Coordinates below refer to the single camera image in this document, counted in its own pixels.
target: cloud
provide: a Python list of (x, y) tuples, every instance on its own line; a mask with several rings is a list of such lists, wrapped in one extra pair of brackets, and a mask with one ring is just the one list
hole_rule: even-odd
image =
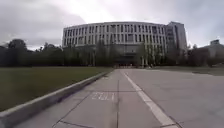
[(0, 0), (0, 21), (1, 43), (22, 38), (28, 47), (61, 44), (65, 26), (85, 23), (80, 16), (41, 0)]
[(30, 46), (61, 44), (65, 26), (144, 21), (185, 24), (189, 43), (224, 40), (223, 0), (0, 0), (0, 41), (22, 37)]
[(188, 41), (207, 45), (219, 37), (224, 40), (223, 0), (98, 0), (119, 20), (185, 24)]

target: curved building facade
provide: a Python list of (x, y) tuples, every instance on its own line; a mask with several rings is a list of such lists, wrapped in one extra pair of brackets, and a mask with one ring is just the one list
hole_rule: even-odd
[(116, 44), (118, 51), (123, 53), (136, 52), (141, 43), (151, 45), (161, 54), (169, 47), (176, 46), (186, 50), (187, 42), (184, 25), (171, 22), (168, 25), (145, 22), (105, 22), (83, 24), (64, 28), (62, 46), (96, 45), (104, 41)]

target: paved road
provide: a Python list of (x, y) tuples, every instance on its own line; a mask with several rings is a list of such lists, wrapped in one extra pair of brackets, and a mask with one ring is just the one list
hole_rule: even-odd
[(115, 70), (16, 128), (223, 128), (223, 78)]

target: overcast sky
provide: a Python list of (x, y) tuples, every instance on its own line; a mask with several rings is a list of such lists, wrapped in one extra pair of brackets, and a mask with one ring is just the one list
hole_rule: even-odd
[(224, 41), (224, 0), (0, 0), (0, 44), (22, 38), (29, 48), (61, 45), (66, 26), (144, 21), (185, 24), (189, 44)]

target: building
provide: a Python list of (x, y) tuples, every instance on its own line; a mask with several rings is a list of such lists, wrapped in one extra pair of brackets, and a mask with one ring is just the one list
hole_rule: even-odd
[(184, 25), (170, 22), (168, 25), (145, 22), (105, 22), (83, 24), (64, 28), (62, 46), (68, 44), (95, 46), (100, 40), (105, 45), (116, 44), (120, 53), (135, 53), (141, 43), (151, 45), (165, 55), (170, 49), (187, 50)]
[(208, 49), (209, 58), (224, 60), (224, 45), (220, 44), (219, 40), (213, 40), (210, 42), (210, 45), (204, 46), (199, 49)]

